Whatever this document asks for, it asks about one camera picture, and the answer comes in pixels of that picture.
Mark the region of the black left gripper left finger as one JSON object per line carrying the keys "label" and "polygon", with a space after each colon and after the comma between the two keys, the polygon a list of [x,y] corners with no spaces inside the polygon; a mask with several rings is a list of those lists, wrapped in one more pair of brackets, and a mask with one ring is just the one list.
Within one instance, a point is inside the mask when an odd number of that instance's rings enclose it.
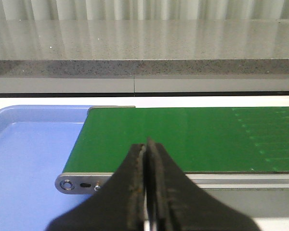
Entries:
{"label": "black left gripper left finger", "polygon": [[85,202],[50,222],[48,231],[144,230],[143,144],[133,144],[113,176]]}

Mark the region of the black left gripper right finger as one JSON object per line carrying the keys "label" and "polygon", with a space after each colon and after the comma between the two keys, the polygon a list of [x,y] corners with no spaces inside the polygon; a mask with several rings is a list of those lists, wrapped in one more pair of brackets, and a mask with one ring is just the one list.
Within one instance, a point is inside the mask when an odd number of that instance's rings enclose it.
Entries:
{"label": "black left gripper right finger", "polygon": [[150,228],[157,231],[258,231],[245,214],[192,182],[161,143],[146,145],[146,190]]}

